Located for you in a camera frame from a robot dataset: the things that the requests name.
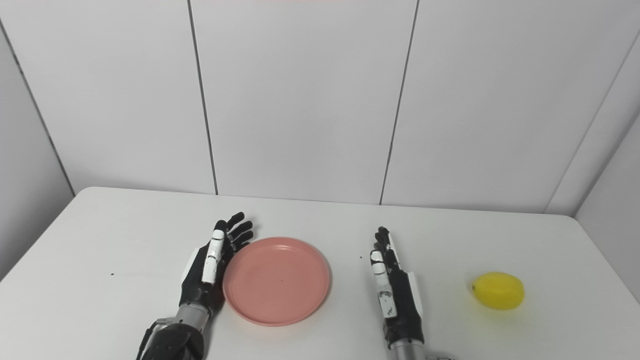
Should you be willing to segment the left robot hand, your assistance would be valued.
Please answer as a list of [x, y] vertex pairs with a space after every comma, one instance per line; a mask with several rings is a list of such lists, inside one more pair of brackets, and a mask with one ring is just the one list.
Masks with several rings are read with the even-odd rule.
[[181, 286], [179, 305], [200, 305], [211, 315], [222, 308], [225, 297], [223, 280], [231, 260], [246, 248], [254, 237], [254, 224], [244, 212], [230, 219], [220, 219], [214, 226], [211, 239], [195, 249]]

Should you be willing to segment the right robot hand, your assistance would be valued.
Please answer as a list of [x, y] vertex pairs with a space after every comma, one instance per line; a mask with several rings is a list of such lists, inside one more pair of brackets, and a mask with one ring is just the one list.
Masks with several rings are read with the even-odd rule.
[[388, 346], [398, 341], [424, 344], [422, 303], [413, 273], [402, 269], [393, 237], [386, 227], [378, 227], [370, 251], [375, 293], [381, 308], [384, 339]]

